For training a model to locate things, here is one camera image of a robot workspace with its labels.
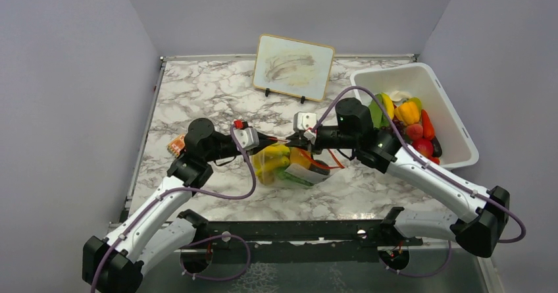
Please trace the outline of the small whiteboard with wood frame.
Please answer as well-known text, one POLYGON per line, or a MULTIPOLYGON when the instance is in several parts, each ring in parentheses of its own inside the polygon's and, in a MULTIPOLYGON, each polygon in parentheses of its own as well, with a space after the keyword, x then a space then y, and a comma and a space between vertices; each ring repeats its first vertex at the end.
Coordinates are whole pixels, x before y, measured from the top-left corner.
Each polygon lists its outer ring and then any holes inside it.
POLYGON ((329 45, 272 34, 259 37, 252 85, 306 101, 322 101, 336 50, 329 45))

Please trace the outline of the red tomato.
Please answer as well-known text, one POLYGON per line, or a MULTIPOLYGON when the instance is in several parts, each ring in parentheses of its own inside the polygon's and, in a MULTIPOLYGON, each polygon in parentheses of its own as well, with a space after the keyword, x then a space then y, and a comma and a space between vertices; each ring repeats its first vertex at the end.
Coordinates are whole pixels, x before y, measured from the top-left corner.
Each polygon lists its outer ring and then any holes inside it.
POLYGON ((440 158, 439 157, 429 157, 429 160, 437 165, 440 164, 440 158))

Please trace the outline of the clear zip top bag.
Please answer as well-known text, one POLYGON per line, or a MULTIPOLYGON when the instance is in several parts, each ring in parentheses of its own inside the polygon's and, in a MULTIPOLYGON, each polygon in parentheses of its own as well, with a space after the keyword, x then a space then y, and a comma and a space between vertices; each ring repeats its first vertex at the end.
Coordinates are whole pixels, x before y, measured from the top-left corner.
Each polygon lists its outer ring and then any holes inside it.
MULTIPOLYGON (((280 143, 273 144, 273 145, 285 145, 285 141, 281 141, 280 143)), ((309 182, 313 183, 314 186, 315 186, 317 184, 320 184, 320 183, 326 181, 333 174, 335 174, 338 171, 345 168, 345 166, 336 157, 335 153, 333 153, 329 149, 327 149, 326 151, 323 151, 320 154, 314 154, 314 153, 311 153, 307 150, 305 150, 305 151, 307 152, 307 156, 308 156, 311 163, 315 163, 315 160, 321 160, 321 161, 324 161, 325 163, 327 163, 327 165, 329 166, 329 169, 331 170, 330 175, 329 176, 324 176, 324 175, 321 175, 321 174, 318 174, 318 173, 314 173, 314 172, 310 171, 309 169, 304 169, 300 165, 292 165, 292 164, 290 164, 285 169, 278 169, 277 171, 285 171, 285 172, 290 173, 294 176, 302 178, 303 180, 309 181, 309 182)), ((275 175, 275 181, 269 186, 270 187, 275 187, 275 188, 310 188, 310 187, 301 186, 301 185, 298 185, 298 184, 290 184, 289 182, 283 182, 283 181, 279 180, 276 177, 276 175, 275 175)))

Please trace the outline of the white garlic bulb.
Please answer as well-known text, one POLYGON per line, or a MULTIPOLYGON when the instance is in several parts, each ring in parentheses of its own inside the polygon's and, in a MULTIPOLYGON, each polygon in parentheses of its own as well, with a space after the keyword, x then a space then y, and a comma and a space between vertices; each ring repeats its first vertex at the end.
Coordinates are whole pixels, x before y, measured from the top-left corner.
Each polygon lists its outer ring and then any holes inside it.
POLYGON ((390 99, 395 102, 406 101, 409 98, 412 98, 412 94, 406 91, 395 90, 388 94, 390 99))

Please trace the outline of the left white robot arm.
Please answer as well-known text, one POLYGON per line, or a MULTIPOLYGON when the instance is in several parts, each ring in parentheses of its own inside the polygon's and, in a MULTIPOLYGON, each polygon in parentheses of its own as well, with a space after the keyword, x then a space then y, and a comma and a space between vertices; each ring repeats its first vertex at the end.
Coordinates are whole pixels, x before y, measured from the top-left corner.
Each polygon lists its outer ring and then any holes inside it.
POLYGON ((147 201, 104 238, 92 236, 84 244, 82 278, 90 284, 91 292, 136 292, 152 265, 180 246, 196 248, 204 244, 207 230, 199 223, 179 219, 166 228, 161 226, 196 194, 224 200, 250 197, 257 185, 253 165, 248 166, 252 177, 250 190, 230 196, 203 189, 213 174, 210 164, 239 155, 248 162, 250 155, 277 141, 240 120, 230 125, 228 135, 216 131, 209 119, 191 122, 184 149, 147 201))

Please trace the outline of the pink peach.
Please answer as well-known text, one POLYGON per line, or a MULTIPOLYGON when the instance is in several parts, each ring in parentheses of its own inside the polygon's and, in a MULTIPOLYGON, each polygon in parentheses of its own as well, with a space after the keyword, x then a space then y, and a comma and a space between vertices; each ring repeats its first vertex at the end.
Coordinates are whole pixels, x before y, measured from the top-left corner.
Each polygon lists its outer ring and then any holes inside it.
POLYGON ((406 127, 405 134, 410 141, 414 142, 415 140, 423 138, 424 128, 420 123, 412 124, 406 127))

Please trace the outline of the orange snack packet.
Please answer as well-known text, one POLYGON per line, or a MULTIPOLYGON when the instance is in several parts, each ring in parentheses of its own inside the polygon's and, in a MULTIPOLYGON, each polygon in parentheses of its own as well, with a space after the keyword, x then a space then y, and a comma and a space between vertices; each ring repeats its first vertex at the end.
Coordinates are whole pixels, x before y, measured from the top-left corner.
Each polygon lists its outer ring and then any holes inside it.
POLYGON ((167 146, 167 151, 174 157, 178 157, 185 148, 185 134, 181 134, 173 139, 167 146))

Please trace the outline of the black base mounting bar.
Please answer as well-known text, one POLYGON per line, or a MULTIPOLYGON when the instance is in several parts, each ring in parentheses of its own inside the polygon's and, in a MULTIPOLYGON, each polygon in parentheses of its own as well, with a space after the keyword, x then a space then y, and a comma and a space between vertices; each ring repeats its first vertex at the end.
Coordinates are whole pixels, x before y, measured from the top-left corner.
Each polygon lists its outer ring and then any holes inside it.
POLYGON ((418 238, 398 236, 389 220, 341 221, 209 221, 187 209, 179 223, 195 229, 194 245, 181 245, 186 262, 210 264, 318 263, 356 261, 376 263, 380 248, 420 246, 418 238))

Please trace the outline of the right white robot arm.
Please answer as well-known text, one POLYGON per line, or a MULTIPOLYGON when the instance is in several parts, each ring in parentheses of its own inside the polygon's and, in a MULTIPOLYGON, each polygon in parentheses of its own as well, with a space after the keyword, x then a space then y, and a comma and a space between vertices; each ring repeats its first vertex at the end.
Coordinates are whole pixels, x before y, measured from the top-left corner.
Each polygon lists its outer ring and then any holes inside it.
POLYGON ((314 113, 293 117, 288 145, 317 153, 350 149, 369 168, 400 178, 447 207, 446 212, 393 209, 380 226, 381 239, 395 245, 404 238, 449 240, 478 257, 491 257, 509 221, 510 193, 501 186, 487 189, 453 174, 373 126, 368 107, 349 97, 335 105, 337 123, 319 126, 314 113))

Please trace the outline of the yellow banana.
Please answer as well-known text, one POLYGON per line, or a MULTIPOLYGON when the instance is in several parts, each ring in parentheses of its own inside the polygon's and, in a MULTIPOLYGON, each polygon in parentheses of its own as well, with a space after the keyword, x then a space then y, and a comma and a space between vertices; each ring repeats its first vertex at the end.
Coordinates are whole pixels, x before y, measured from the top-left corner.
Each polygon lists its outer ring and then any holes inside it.
POLYGON ((394 106, 393 106, 393 101, 391 100, 391 98, 386 94, 386 93, 381 93, 380 94, 382 97, 382 101, 383 101, 383 105, 384 108, 386 109, 386 112, 390 118, 390 120, 392 120, 394 118, 394 106))
POLYGON ((251 158, 258 181, 266 186, 275 181, 274 172, 290 165, 290 148, 285 145, 271 145, 251 158))

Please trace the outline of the yellow bell pepper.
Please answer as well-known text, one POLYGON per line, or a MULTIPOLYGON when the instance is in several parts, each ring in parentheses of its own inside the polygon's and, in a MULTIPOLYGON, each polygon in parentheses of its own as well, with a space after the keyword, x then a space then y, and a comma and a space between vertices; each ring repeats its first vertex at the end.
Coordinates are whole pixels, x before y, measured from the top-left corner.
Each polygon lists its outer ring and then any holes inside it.
POLYGON ((412 101, 405 102, 395 108, 394 114, 405 126, 417 124, 420 122, 421 118, 420 109, 417 107, 416 103, 412 101))

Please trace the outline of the white plastic bin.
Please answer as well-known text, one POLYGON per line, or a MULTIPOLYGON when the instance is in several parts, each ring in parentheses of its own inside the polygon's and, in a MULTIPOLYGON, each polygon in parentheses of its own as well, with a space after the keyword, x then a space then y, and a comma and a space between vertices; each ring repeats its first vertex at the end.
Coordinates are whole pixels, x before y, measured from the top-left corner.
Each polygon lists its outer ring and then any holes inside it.
POLYGON ((392 91, 401 90, 420 99, 442 146, 443 168, 458 169, 478 162, 479 153, 473 140, 440 81, 428 65, 410 63, 393 68, 357 70, 351 74, 350 81, 351 85, 364 87, 375 95, 388 95, 392 91))

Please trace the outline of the dark round mushroom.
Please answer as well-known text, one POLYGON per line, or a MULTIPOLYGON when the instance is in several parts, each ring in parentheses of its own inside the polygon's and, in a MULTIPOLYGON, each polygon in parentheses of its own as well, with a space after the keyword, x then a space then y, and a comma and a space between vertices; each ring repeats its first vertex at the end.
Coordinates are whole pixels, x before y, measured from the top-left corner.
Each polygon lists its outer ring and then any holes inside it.
POLYGON ((315 160, 315 163, 311 163, 309 170, 324 176, 329 176, 331 172, 327 163, 321 160, 315 160))

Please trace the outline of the red apple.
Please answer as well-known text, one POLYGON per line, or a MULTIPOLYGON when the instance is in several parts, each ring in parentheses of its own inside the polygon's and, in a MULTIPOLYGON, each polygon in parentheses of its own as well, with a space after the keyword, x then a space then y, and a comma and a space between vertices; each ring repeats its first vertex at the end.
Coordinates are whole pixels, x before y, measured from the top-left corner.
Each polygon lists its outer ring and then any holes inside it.
POLYGON ((430 158, 434 153, 434 146, 430 140, 419 138, 412 143, 413 148, 421 155, 430 158))

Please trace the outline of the dark eggplant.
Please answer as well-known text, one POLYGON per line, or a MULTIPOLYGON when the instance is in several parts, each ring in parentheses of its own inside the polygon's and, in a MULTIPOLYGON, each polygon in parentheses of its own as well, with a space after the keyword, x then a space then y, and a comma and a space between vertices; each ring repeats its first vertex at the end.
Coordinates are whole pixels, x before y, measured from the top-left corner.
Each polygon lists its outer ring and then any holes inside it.
POLYGON ((441 146, 441 144, 440 144, 440 142, 439 142, 439 140, 437 139, 436 136, 434 136, 431 139, 431 144, 432 144, 432 147, 433 147, 432 157, 436 157, 436 158, 441 157, 442 154, 443 154, 443 150, 442 150, 442 146, 441 146))

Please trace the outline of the green leaf vegetable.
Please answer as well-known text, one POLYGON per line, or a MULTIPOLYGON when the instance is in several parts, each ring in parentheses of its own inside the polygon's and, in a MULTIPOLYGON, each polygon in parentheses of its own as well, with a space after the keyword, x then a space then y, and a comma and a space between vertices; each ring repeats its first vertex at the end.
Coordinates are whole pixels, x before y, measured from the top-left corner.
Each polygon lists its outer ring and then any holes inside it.
POLYGON ((384 105, 380 93, 376 94, 375 97, 380 102, 380 105, 377 104, 374 100, 372 100, 370 102, 370 105, 368 106, 372 117, 373 125, 375 128, 382 128, 382 127, 389 128, 390 118, 389 116, 386 117, 381 110, 381 107, 384 108, 384 105))

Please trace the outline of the red chili pepper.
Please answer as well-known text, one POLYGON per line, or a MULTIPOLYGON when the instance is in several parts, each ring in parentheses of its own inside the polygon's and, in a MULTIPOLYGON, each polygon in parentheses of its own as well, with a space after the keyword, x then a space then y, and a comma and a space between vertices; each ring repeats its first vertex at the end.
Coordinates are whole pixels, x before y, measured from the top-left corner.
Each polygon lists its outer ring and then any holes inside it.
POLYGON ((430 120, 429 114, 424 109, 421 111, 421 121, 423 127, 423 138, 432 140, 436 136, 436 131, 432 121, 430 120))

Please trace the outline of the green lettuce head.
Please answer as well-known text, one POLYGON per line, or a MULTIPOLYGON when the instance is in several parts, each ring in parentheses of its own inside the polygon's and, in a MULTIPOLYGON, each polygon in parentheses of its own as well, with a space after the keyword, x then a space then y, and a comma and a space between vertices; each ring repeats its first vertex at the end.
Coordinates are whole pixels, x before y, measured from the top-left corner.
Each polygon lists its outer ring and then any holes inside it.
POLYGON ((290 173, 287 173, 285 171, 277 171, 275 172, 276 177, 283 181, 283 182, 289 182, 290 184, 298 184, 301 186, 306 186, 306 187, 311 187, 314 186, 313 183, 303 180, 302 178, 299 178, 297 176, 294 176, 290 173))

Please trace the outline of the orange mango fruit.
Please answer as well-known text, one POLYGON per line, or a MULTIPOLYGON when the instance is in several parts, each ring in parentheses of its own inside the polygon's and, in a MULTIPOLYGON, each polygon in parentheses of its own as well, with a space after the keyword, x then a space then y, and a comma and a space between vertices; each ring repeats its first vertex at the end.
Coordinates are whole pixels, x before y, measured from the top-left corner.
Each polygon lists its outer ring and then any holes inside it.
POLYGON ((290 163, 292 165, 300 165, 304 169, 309 169, 311 167, 307 152, 296 147, 290 148, 290 163))

